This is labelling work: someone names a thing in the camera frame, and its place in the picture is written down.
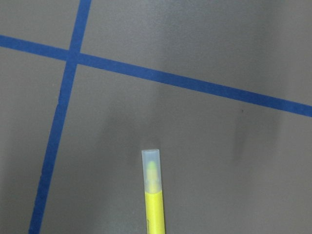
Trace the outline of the yellow highlighter pen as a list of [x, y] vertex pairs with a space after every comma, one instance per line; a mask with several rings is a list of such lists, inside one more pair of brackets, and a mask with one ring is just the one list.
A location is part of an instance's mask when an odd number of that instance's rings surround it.
[[161, 181], [160, 150], [142, 150], [147, 233], [164, 234], [165, 218]]

